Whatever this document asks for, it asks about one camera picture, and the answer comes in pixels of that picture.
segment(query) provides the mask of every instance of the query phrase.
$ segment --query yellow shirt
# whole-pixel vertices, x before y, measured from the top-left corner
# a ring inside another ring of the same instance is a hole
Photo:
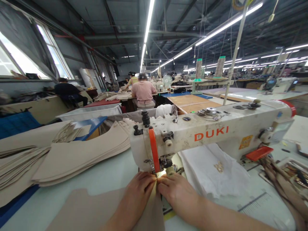
[[[130,80],[128,81],[128,86],[129,85],[133,85],[134,83],[138,82],[138,78],[136,76],[133,76],[132,78],[130,78]]]

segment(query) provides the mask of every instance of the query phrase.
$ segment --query orange part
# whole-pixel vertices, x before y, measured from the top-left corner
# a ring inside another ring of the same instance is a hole
[[[257,161],[261,159],[262,157],[266,156],[267,154],[270,154],[274,149],[263,146],[255,151],[252,151],[246,155],[246,158],[252,161]]]
[[[293,118],[293,117],[296,115],[296,108],[294,107],[294,105],[291,104],[291,103],[288,102],[288,101],[285,101],[285,100],[279,100],[279,101],[281,101],[281,102],[287,104],[287,105],[291,108],[291,112],[292,112],[291,117]]]
[[[149,129],[149,137],[150,137],[150,143],[151,143],[151,149],[152,149],[152,155],[153,155],[153,162],[154,162],[154,168],[155,172],[160,172],[160,165],[159,165],[159,159],[158,159],[158,152],[157,152],[157,145],[156,145],[156,138],[154,129]]]

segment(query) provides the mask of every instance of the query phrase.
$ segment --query black shirt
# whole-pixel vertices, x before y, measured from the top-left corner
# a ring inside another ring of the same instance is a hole
[[[60,96],[77,95],[80,91],[72,84],[58,83],[55,85],[55,93]]]

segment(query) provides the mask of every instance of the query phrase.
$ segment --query chair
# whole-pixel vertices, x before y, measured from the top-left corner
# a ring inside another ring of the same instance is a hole
[[[154,107],[137,107],[137,111],[139,110],[148,110],[148,109],[153,109]]]

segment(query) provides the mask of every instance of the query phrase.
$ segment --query thread spool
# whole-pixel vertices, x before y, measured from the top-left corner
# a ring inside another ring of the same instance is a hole
[[[224,69],[225,61],[226,61],[225,56],[219,57],[218,62],[217,62],[216,71],[215,71],[215,77],[222,77],[222,71]]]

